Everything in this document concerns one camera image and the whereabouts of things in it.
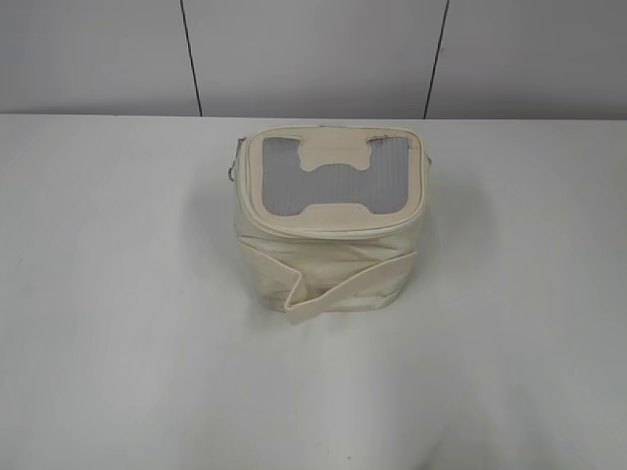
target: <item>white tabletop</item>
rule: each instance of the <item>white tabletop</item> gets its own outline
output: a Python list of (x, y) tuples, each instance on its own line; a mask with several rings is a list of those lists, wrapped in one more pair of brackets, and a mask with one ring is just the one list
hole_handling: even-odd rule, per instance
[(433, 158), (414, 276), (298, 327), (226, 178), (283, 123), (0, 116), (0, 468), (625, 468), (627, 122), (368, 121)]

